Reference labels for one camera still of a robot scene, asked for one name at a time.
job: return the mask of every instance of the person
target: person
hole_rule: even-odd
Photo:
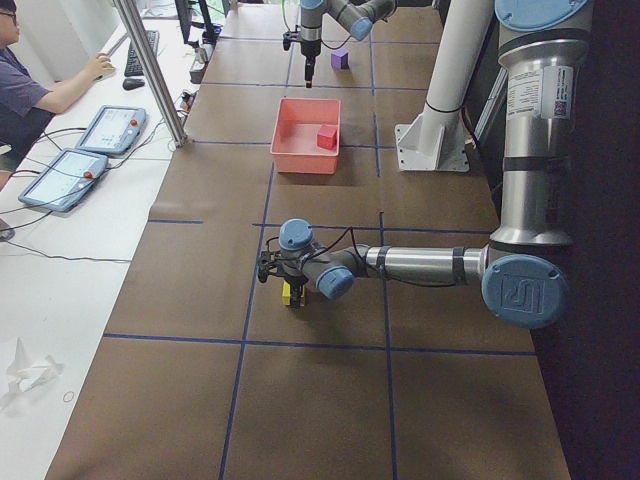
[[[89,90],[93,82],[113,71],[107,55],[89,59],[74,77],[44,88],[9,50],[20,39],[20,22],[14,0],[0,0],[0,189],[54,115],[65,112]]]

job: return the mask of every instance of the label sticker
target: label sticker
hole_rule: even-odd
[[[542,102],[542,70],[509,78],[507,120],[521,116],[539,117]]]
[[[545,67],[542,82],[542,118],[571,118],[573,68]]]

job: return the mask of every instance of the blue framed tablet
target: blue framed tablet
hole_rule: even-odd
[[[146,119],[144,108],[104,105],[76,148],[104,155],[122,155],[140,135]]]
[[[65,148],[18,200],[32,207],[67,212],[98,182],[108,161],[106,155]]]

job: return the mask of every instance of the red cube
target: red cube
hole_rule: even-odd
[[[318,130],[317,144],[320,148],[332,150],[336,146],[338,129],[331,125],[322,125]]]

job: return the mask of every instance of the keyboard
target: keyboard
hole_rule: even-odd
[[[157,30],[147,30],[147,40],[151,45],[154,55],[158,54],[158,41],[160,40],[160,32]],[[124,69],[125,77],[140,77],[144,75],[142,64],[138,58],[138,54],[133,48],[133,44],[129,44],[129,53],[127,54],[127,66]]]

